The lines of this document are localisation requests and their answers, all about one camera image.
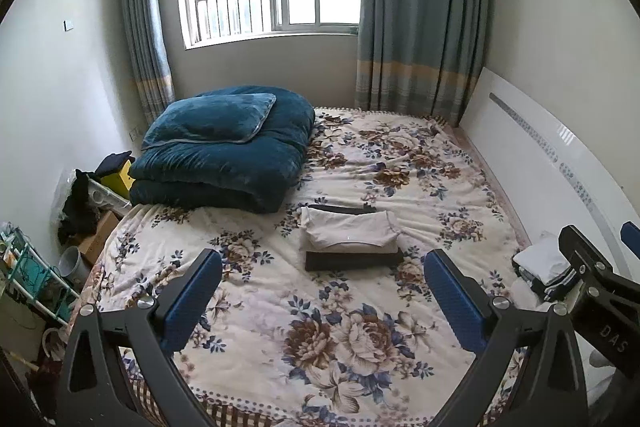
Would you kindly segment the beige long sleeve shirt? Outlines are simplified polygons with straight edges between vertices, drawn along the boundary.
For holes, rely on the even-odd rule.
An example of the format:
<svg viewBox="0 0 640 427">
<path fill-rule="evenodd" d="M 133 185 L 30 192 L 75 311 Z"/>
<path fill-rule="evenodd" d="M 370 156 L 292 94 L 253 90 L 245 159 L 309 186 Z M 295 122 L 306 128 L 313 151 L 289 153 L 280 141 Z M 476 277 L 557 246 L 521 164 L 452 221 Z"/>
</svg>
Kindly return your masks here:
<svg viewBox="0 0 640 427">
<path fill-rule="evenodd" d="M 339 213 L 306 207 L 300 212 L 303 243 L 321 254 L 395 254 L 401 228 L 389 211 Z"/>
</svg>

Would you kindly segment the stack of folded clothes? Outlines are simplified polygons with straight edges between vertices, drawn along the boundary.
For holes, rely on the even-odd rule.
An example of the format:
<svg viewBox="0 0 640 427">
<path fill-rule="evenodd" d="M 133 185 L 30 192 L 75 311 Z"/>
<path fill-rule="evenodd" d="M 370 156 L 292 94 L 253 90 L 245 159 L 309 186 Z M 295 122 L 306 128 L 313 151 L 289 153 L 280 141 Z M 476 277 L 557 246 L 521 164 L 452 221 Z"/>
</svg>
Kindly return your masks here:
<svg viewBox="0 0 640 427">
<path fill-rule="evenodd" d="M 510 287 L 520 309 L 539 310 L 563 301 L 578 283 L 578 273 L 563 256 L 559 237 L 544 232 L 512 258 L 516 279 Z"/>
</svg>

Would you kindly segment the black clothes pile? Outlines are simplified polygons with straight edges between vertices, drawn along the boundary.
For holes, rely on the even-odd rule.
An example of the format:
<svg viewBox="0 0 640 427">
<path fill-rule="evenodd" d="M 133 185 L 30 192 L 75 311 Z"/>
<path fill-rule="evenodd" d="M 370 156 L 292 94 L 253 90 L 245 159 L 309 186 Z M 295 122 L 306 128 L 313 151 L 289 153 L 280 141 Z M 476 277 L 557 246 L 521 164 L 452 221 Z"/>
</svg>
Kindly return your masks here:
<svg viewBox="0 0 640 427">
<path fill-rule="evenodd" d="M 75 170 L 70 193 L 58 219 L 56 237 L 61 246 L 77 245 L 86 237 L 96 234 L 100 217 L 96 208 L 90 204 L 89 181 L 87 173 Z"/>
</svg>

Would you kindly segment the white bed headboard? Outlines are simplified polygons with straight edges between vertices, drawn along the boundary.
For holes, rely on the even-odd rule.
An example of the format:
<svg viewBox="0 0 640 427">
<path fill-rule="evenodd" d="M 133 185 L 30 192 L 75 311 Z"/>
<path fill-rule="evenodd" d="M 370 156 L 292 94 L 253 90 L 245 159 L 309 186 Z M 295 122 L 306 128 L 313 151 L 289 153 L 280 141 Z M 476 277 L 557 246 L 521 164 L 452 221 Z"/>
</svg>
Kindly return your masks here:
<svg viewBox="0 0 640 427">
<path fill-rule="evenodd" d="M 639 222 L 637 211 L 597 157 L 547 109 L 485 68 L 460 127 L 529 242 L 575 225 L 617 274 L 639 280 L 639 259 L 620 240 L 624 223 Z"/>
</svg>

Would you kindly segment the grey bucket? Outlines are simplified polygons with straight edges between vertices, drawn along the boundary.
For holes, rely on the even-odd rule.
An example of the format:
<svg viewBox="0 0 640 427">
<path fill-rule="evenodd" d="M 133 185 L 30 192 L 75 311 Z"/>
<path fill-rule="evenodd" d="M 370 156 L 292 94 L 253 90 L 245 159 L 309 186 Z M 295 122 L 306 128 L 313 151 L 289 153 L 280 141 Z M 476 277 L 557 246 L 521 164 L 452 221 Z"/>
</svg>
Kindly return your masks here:
<svg viewBox="0 0 640 427">
<path fill-rule="evenodd" d="M 58 272 L 75 291 L 81 291 L 88 280 L 91 265 L 86 261 L 77 246 L 70 246 L 58 259 Z"/>
</svg>

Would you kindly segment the cardboard box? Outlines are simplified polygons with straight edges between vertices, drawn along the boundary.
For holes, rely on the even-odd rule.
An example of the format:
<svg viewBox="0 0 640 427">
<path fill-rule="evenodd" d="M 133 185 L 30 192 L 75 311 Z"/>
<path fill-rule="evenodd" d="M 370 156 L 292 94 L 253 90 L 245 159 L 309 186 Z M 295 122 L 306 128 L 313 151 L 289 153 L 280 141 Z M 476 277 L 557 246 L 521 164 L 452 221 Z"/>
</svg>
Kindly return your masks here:
<svg viewBox="0 0 640 427">
<path fill-rule="evenodd" d="M 103 251 L 108 236 L 119 224 L 119 219 L 112 210 L 108 210 L 98 222 L 96 233 L 83 239 L 78 249 L 90 265 L 94 265 Z"/>
</svg>

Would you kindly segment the teal storage rack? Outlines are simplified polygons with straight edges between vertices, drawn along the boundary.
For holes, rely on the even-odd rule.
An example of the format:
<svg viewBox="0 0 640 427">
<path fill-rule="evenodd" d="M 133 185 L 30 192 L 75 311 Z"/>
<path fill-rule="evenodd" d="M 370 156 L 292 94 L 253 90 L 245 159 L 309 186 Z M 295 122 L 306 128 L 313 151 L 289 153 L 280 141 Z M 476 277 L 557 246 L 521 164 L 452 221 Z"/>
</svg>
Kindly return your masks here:
<svg viewBox="0 0 640 427">
<path fill-rule="evenodd" d="M 37 253 L 21 229 L 10 222 L 1 223 L 1 271 L 6 283 L 30 305 L 60 324 L 68 324 L 78 292 Z"/>
</svg>

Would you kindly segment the yellow box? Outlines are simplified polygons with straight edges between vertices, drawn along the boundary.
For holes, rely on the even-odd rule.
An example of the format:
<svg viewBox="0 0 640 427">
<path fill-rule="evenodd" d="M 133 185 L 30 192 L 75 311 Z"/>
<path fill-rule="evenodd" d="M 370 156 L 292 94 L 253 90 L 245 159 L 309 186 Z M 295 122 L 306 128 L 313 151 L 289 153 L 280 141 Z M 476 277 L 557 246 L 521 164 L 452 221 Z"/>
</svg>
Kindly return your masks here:
<svg viewBox="0 0 640 427">
<path fill-rule="evenodd" d="M 127 159 L 118 171 L 102 176 L 101 184 L 120 197 L 128 199 L 132 184 L 134 184 L 134 178 L 129 174 L 130 167 L 131 160 Z"/>
</svg>

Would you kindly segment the folded black garment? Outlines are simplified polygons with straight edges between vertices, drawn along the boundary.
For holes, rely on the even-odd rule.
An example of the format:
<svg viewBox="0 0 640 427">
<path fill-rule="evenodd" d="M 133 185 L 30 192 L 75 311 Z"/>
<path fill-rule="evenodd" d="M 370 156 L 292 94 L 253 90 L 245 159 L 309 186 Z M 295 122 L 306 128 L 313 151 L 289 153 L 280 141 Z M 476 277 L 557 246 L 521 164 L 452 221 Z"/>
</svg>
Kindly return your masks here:
<svg viewBox="0 0 640 427">
<path fill-rule="evenodd" d="M 378 211 L 366 208 L 348 208 L 323 205 L 310 205 L 307 207 L 339 213 L 353 213 L 354 215 Z M 305 269 L 307 271 L 349 271 L 377 267 L 393 268 L 396 267 L 396 265 L 399 265 L 402 260 L 399 239 L 398 251 L 396 251 L 395 254 L 321 254 L 313 253 L 309 247 L 303 243 L 302 233 L 302 248 L 305 253 Z"/>
</svg>

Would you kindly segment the folded teal velvet quilt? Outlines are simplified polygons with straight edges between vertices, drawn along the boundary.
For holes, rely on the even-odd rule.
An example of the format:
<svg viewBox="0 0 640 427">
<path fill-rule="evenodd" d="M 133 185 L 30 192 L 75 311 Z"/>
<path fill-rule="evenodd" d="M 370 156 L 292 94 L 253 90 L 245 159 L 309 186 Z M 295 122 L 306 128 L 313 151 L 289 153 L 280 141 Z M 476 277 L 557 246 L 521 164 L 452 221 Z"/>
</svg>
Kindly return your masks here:
<svg viewBox="0 0 640 427">
<path fill-rule="evenodd" d="M 271 93 L 276 104 L 253 139 L 244 144 L 170 144 L 142 150 L 129 174 L 134 205 L 194 209 L 279 210 L 303 170 L 314 127 L 314 108 L 283 88 L 241 86 L 208 94 Z"/>
</svg>

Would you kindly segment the teal velvet pillow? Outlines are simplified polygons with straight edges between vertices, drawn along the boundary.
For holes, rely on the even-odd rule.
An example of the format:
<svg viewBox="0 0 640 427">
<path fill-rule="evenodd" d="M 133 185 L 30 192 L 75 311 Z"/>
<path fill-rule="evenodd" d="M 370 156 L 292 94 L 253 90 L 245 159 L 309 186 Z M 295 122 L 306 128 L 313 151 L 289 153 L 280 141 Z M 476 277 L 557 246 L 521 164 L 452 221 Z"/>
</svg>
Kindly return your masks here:
<svg viewBox="0 0 640 427">
<path fill-rule="evenodd" d="M 240 93 L 171 103 L 145 133 L 142 150 L 179 143 L 244 144 L 262 130 L 276 102 L 271 93 Z"/>
</svg>

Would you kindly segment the right teal curtain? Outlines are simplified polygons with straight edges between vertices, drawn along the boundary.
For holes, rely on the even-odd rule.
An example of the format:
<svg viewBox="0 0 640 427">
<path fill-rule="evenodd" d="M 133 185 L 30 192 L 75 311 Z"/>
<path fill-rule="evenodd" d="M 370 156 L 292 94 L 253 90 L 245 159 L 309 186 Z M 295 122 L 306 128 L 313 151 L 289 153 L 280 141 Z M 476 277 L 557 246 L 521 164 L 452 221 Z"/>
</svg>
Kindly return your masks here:
<svg viewBox="0 0 640 427">
<path fill-rule="evenodd" d="M 356 105 L 459 124 L 488 16 L 489 0 L 361 0 Z"/>
</svg>

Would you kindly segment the teal curtain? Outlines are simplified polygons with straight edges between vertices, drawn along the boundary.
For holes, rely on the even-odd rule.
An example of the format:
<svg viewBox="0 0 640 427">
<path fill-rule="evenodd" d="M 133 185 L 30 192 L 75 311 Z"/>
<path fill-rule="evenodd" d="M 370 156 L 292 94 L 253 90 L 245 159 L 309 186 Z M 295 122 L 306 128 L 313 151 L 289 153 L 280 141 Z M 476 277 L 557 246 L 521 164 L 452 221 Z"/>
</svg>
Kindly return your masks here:
<svg viewBox="0 0 640 427">
<path fill-rule="evenodd" d="M 361 0 L 356 105 L 459 124 L 488 16 L 489 0 Z"/>
<path fill-rule="evenodd" d="M 175 101 L 160 0 L 122 0 L 122 18 L 143 115 L 153 122 Z"/>
</svg>

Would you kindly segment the left teal curtain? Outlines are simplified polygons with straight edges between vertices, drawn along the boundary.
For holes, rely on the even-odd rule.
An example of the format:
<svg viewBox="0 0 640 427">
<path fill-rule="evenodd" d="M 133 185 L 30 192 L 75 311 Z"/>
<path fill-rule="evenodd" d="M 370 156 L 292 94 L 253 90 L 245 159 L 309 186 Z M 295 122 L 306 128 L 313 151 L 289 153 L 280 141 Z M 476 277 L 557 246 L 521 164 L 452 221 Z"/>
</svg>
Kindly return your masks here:
<svg viewBox="0 0 640 427">
<path fill-rule="evenodd" d="M 175 101 L 160 0 L 122 0 L 122 18 L 143 115 L 153 122 Z"/>
</svg>

